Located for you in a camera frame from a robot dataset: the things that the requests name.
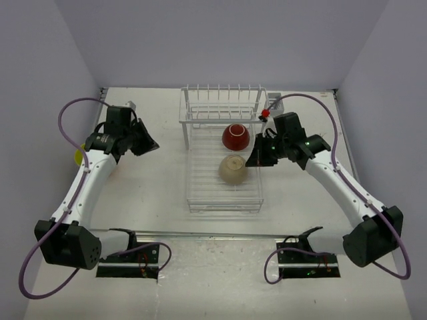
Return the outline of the beige flower pattern bowl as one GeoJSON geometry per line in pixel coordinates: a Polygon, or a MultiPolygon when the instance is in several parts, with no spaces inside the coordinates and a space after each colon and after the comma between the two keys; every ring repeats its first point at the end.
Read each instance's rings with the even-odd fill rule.
{"type": "Polygon", "coordinates": [[[248,178],[245,159],[240,155],[228,155],[219,165],[218,174],[227,184],[240,185],[248,178]]]}

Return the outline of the lime green bowl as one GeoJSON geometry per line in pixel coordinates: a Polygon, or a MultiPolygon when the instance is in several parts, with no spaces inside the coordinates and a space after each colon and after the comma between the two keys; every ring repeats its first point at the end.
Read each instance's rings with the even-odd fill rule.
{"type": "Polygon", "coordinates": [[[85,151],[85,144],[81,144],[79,148],[75,150],[74,161],[77,166],[81,166],[84,160],[83,151],[85,151]]]}

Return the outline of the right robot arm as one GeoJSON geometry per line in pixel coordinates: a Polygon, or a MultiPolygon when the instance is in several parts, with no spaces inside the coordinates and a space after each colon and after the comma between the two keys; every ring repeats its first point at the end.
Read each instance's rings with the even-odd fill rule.
{"type": "Polygon", "coordinates": [[[307,136],[296,113],[274,117],[275,131],[258,133],[246,161],[248,167],[272,167],[286,158],[316,179],[331,195],[353,226],[343,237],[350,261],[365,267],[397,249],[403,214],[370,196],[341,166],[332,148],[319,135],[307,136]]]}

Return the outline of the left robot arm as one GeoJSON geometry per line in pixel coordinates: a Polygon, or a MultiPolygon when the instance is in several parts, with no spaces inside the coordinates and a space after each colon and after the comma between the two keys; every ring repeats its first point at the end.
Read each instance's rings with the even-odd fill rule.
{"type": "Polygon", "coordinates": [[[138,256],[133,231],[112,228],[94,234],[90,230],[96,203],[120,158],[128,151],[141,156],[159,147],[135,109],[131,101],[107,107],[105,121],[85,142],[82,163],[62,205],[50,220],[37,222],[35,236],[46,263],[91,270],[110,255],[125,262],[138,256]]]}

